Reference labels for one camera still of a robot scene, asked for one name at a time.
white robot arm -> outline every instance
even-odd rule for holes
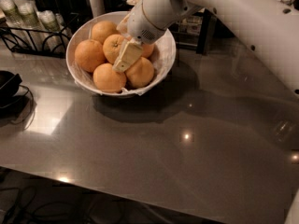
[[[128,33],[153,43],[175,21],[208,9],[299,97],[299,11],[277,0],[142,0]]]

cable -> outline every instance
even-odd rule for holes
[[[84,214],[84,221],[87,221],[87,223],[84,222],[84,224],[85,223],[86,224],[103,224],[103,222],[97,222],[97,221],[95,221],[92,218],[92,213],[93,213],[93,210],[96,207],[96,205],[98,205],[100,202],[104,202],[104,201],[105,201],[105,199],[104,200],[99,200],[99,201],[95,202],[92,205],[92,207],[89,209],[89,211]],[[125,216],[125,205],[123,205],[122,208],[121,208],[121,204],[120,204],[121,201],[120,200],[116,200],[114,202],[117,202],[117,207],[118,207],[118,210],[120,212],[120,216],[119,216],[119,218],[116,221],[112,222],[111,224],[118,224],[118,223],[121,223],[122,220],[124,220],[124,216]]]
[[[33,223],[33,224],[38,224],[37,222],[33,221],[32,219],[29,219],[29,220],[26,222],[26,224],[31,224],[31,223]]]
[[[21,205],[21,199],[25,193],[26,190],[28,189],[32,189],[34,191],[34,194],[32,196],[32,198],[27,202],[26,205]],[[36,197],[36,188],[35,187],[32,187],[32,186],[29,186],[29,187],[26,187],[22,192],[21,192],[21,197],[20,197],[20,200],[19,202],[17,203],[18,207],[20,208],[20,211],[19,213],[14,217],[13,219],[13,222],[12,224],[19,224],[21,222],[21,220],[23,219],[24,215],[25,214],[29,214],[26,209],[27,207],[32,203],[32,201],[35,199]]]
[[[0,191],[9,191],[9,190],[17,190],[17,198],[15,200],[15,203],[7,210],[4,218],[3,218],[3,221],[2,221],[2,224],[7,224],[8,221],[12,218],[12,216],[14,215],[14,212],[15,212],[15,209],[17,207],[17,204],[18,204],[18,201],[20,199],[20,193],[21,193],[21,189],[19,188],[5,188],[5,189],[0,189]]]
[[[24,95],[22,95],[17,101],[15,101],[14,103],[12,104],[15,104],[17,102],[20,101],[20,99],[23,99],[24,97],[26,97],[26,95],[29,93],[30,96],[31,96],[31,99],[30,99],[30,110],[28,112],[28,114],[19,122],[13,122],[11,121],[12,124],[20,124],[20,123],[23,123],[28,117],[29,115],[32,113],[33,109],[34,109],[34,103],[35,103],[35,97],[34,95],[32,94],[32,92],[30,91],[30,89],[27,87],[27,86],[23,86],[23,85],[20,85],[20,87],[26,89],[26,93]]]
[[[53,204],[63,204],[63,205],[71,206],[71,207],[74,206],[72,203],[67,203],[67,202],[50,202],[50,203],[45,203],[45,204],[37,207],[37,209],[35,211],[33,211],[33,213],[32,213],[33,220],[35,220],[37,222],[38,221],[47,221],[48,222],[48,221],[58,221],[58,220],[62,221],[62,220],[67,220],[65,218],[64,219],[57,219],[57,218],[55,218],[53,220],[50,220],[50,219],[47,220],[48,217],[63,217],[63,216],[67,216],[68,217],[69,213],[66,213],[66,212],[58,213],[58,214],[52,214],[52,215],[37,215],[36,214],[41,209],[43,209],[43,208],[45,208],[47,206],[53,205]]]
[[[145,203],[140,203],[140,207],[137,207],[136,209],[142,213],[145,217],[147,217],[150,221],[153,221],[153,223],[157,223],[157,219],[159,219],[159,223],[164,223],[164,224],[174,224],[174,222],[170,219],[168,219],[167,217],[163,217],[161,214],[158,213],[158,211],[153,210],[152,208],[150,208],[149,205],[145,204]]]
[[[0,183],[4,182],[10,170],[0,167]]]

kitchen counter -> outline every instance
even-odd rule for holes
[[[129,99],[82,90],[65,59],[3,43],[0,57],[35,102],[0,118],[0,166],[224,223],[294,223],[299,103],[237,40],[179,49]]]

bowl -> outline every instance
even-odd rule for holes
[[[154,51],[149,57],[149,60],[151,60],[155,68],[155,75],[148,86],[134,90],[127,90],[126,88],[123,88],[120,93],[102,92],[95,87],[92,75],[82,70],[75,63],[76,46],[79,42],[90,37],[92,27],[99,21],[113,21],[118,24],[127,14],[127,11],[117,11],[106,13],[104,15],[96,17],[83,24],[70,39],[65,54],[67,68],[73,79],[75,80],[75,83],[79,85],[83,90],[88,91],[92,94],[106,95],[118,98],[128,98],[135,95],[142,95],[159,84],[162,80],[164,80],[168,72],[172,68],[176,58],[177,48],[174,37],[172,36],[171,32],[167,30],[165,34],[155,42]]]

gray table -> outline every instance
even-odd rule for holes
[[[130,99],[90,95],[64,59],[0,57],[36,102],[0,119],[0,166],[225,223],[281,224],[297,204],[299,103],[234,39],[178,50]]]

